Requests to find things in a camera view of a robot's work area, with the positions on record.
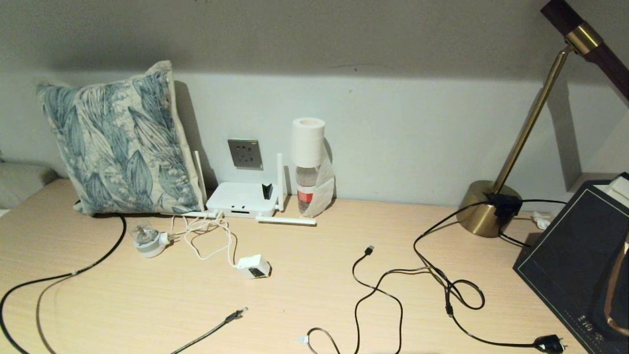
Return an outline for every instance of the water bottle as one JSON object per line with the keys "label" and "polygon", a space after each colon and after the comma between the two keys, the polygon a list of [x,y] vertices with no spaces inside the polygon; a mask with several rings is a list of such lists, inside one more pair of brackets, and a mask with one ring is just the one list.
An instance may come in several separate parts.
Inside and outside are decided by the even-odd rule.
{"label": "water bottle", "polygon": [[297,198],[299,200],[299,212],[303,214],[310,206],[315,192],[316,177],[319,167],[297,167],[295,178],[297,179]]}

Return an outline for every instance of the wooden desk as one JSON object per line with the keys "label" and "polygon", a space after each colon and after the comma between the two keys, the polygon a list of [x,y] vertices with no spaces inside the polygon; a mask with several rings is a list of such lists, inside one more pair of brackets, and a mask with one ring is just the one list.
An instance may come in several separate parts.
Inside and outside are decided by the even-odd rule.
{"label": "wooden desk", "polygon": [[[0,291],[18,283],[78,270],[100,258],[116,242],[117,217],[93,219],[72,210],[77,200],[67,180],[48,185],[0,219]],[[184,242],[155,258],[142,258],[126,236],[97,267],[45,293],[41,322],[57,353],[170,353],[213,328],[243,306],[249,311],[216,334],[185,351],[193,353],[309,353],[298,337],[312,327],[327,329],[342,353],[353,353],[353,309],[368,293],[351,274],[352,264],[372,244],[376,248],[357,268],[357,276],[375,284],[391,268],[417,268],[412,243],[418,234],[454,209],[426,205],[337,200],[317,218],[318,226],[258,224],[230,219],[238,238],[236,259],[262,254],[272,266],[270,278],[248,280],[226,262],[225,253],[199,261]],[[287,216],[296,216],[295,199]],[[170,219],[151,217],[162,231]],[[175,230],[182,229],[178,219]],[[524,240],[536,232],[526,220],[514,220],[508,234]],[[199,237],[202,253],[225,244],[223,232]],[[511,269],[520,249],[500,239],[473,236],[458,225],[419,243],[421,252],[451,280],[478,284],[485,308],[471,311],[454,302],[457,319],[471,333],[492,341],[531,343],[557,334],[582,347],[542,301]],[[30,353],[47,353],[38,335],[35,305],[39,283],[8,299],[6,324]],[[480,343],[461,332],[444,309],[443,289],[429,275],[391,275],[382,288],[404,304],[403,353],[538,353]],[[471,303],[475,293],[466,292]],[[397,303],[376,294],[359,307],[361,353],[392,353],[398,345]],[[313,333],[320,354],[333,353],[325,335]],[[3,338],[0,352],[15,352]]]}

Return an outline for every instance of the blue leaf pattern pillow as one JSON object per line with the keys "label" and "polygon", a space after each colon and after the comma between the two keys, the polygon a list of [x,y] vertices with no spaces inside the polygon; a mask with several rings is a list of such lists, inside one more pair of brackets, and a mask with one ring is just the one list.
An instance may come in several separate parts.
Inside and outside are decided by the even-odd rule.
{"label": "blue leaf pattern pillow", "polygon": [[201,190],[175,107],[170,62],[82,88],[37,87],[85,214],[201,209]]}

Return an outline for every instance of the red label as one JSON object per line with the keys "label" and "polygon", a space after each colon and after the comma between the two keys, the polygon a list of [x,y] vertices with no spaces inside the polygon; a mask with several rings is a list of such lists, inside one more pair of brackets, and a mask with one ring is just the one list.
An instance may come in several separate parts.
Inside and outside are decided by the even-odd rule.
{"label": "red label", "polygon": [[301,202],[306,202],[306,203],[310,203],[313,201],[313,194],[312,193],[304,193],[302,191],[297,191],[297,198],[301,201]]}

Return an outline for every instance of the wall outlet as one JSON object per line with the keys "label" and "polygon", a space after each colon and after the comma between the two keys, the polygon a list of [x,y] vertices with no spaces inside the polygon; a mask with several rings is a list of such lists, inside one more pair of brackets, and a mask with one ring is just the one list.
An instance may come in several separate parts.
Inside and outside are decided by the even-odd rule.
{"label": "wall outlet", "polygon": [[257,140],[229,139],[231,159],[234,166],[262,169],[262,156]]}

